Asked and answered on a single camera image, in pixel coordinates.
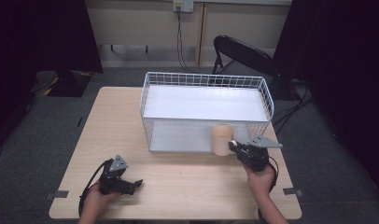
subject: cup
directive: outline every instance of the cup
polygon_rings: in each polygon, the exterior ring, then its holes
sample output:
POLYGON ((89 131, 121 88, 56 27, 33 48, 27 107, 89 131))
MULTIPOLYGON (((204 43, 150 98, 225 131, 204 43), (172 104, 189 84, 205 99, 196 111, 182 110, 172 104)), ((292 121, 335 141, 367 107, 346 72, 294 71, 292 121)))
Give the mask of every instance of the cup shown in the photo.
POLYGON ((232 154, 228 143, 233 139, 233 127, 229 124, 218 124, 212 129, 212 152, 218 156, 232 154))

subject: human hand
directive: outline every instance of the human hand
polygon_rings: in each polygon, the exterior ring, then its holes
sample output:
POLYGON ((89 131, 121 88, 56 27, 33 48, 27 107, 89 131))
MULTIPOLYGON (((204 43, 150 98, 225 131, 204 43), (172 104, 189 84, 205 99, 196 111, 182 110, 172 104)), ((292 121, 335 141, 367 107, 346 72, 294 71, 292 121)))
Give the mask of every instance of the human hand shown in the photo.
POLYGON ((267 165, 265 170, 260 172, 254 172, 250 167, 242 163, 247 173, 247 183, 253 193, 253 196, 257 199, 262 196, 269 196, 272 182, 274 181, 274 169, 267 165))
POLYGON ((100 192, 100 184, 96 182, 87 193, 78 224, 94 223, 103 214, 107 206, 118 196, 119 193, 117 192, 106 195, 102 194, 100 192))

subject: chair backrest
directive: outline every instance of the chair backrest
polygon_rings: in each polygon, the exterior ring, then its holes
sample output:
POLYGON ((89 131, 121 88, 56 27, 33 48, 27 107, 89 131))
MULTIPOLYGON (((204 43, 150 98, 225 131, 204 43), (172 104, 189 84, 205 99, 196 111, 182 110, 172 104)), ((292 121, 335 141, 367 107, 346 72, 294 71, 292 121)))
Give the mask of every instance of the chair backrest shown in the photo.
POLYGON ((219 59, 221 59, 219 54, 221 52, 238 63, 258 70, 265 75, 278 76, 273 59, 260 49, 228 35, 217 36, 214 39, 214 46, 219 59))

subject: person's right hand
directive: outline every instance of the person's right hand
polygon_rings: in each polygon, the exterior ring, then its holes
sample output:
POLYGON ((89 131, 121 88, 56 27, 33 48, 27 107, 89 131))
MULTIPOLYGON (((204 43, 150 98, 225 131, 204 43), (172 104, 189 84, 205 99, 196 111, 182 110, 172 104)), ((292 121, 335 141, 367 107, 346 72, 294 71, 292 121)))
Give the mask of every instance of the person's right hand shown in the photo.
POLYGON ((261 196, 269 196, 269 190, 272 182, 274 181, 274 169, 267 165, 265 170, 260 172, 254 172, 250 167, 245 165, 243 167, 247 173, 247 183, 255 198, 261 196))

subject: human arm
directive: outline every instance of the human arm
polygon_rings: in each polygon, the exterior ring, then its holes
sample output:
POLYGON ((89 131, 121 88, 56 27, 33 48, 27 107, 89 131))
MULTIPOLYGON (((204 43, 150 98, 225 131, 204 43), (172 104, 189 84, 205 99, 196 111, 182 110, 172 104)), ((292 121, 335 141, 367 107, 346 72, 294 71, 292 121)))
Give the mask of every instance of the human arm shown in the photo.
POLYGON ((269 224, 288 223, 269 195, 271 184, 274 181, 274 170, 272 167, 267 165, 265 170, 254 172, 245 164, 243 164, 243 166, 247 173, 248 186, 251 189, 254 200, 256 201, 263 218, 269 224))
POLYGON ((99 188, 100 185, 98 182, 90 187, 78 224, 94 223, 97 218, 103 214, 107 206, 119 196, 117 192, 104 195, 100 192, 99 188))

